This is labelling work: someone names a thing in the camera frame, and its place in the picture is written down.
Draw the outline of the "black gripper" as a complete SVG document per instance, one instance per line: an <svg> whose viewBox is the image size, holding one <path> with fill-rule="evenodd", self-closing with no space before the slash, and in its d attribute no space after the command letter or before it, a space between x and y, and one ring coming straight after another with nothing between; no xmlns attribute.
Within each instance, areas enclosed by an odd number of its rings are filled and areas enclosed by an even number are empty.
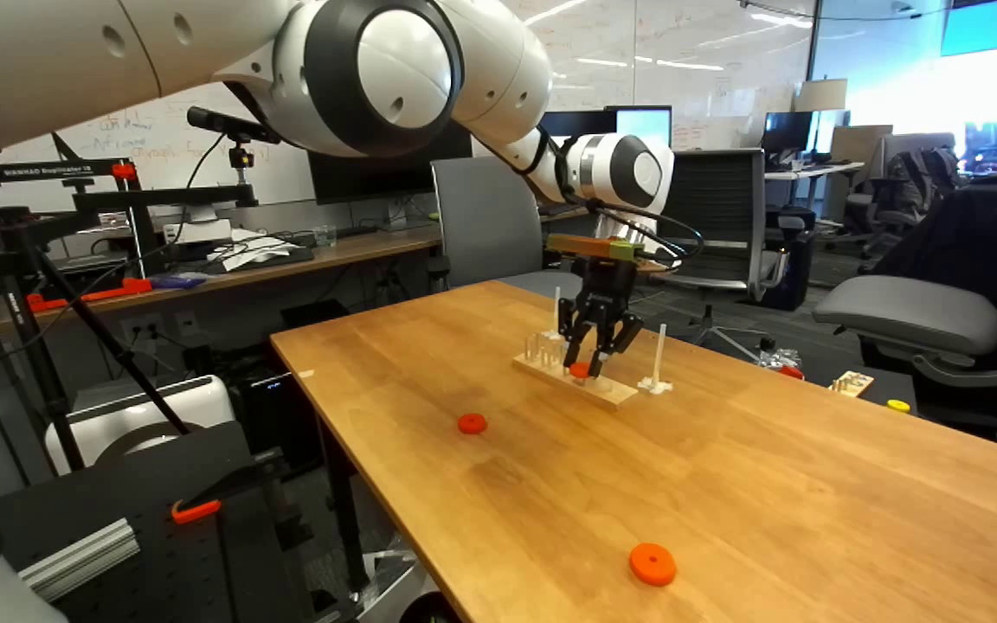
<svg viewBox="0 0 997 623"><path fill-rule="evenodd" d="M582 352L582 338L597 329L597 352L590 373L600 379L602 364L622 352L643 323L629 315L629 296L639 284L639 267L621 260L582 260L577 298L559 303L559 337L564 338L562 364L570 368Z"/></svg>

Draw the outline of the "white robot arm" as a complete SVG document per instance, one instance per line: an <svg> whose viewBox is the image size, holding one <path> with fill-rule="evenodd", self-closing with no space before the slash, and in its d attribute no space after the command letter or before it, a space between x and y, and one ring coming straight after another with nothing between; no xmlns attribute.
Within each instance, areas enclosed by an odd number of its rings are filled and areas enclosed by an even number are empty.
<svg viewBox="0 0 997 623"><path fill-rule="evenodd" d="M639 134L551 140L547 48L502 0L0 0L0 149L201 85L320 155L404 155L471 133L562 206L654 207Z"/></svg>

